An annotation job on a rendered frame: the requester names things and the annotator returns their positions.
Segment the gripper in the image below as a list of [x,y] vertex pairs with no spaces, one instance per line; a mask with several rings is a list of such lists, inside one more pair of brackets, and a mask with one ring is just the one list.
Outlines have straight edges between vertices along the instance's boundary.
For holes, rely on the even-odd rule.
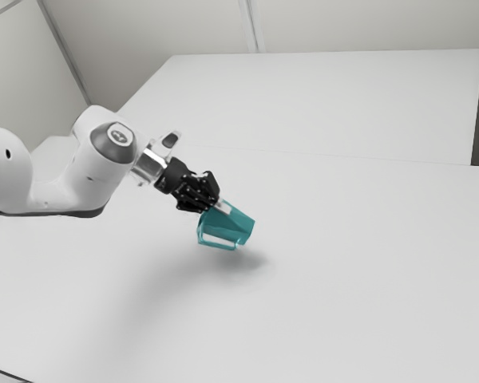
[[211,171],[196,174],[176,157],[168,162],[154,188],[174,196],[180,211],[202,214],[215,208],[225,215],[232,213],[232,207],[220,197],[220,186],[214,174]]

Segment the teal faceted mug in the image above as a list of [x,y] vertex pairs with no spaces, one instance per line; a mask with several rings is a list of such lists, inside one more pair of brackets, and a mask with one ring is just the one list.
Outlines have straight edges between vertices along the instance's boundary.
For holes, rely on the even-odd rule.
[[200,245],[234,251],[246,244],[255,226],[255,220],[221,199],[200,215],[196,228]]

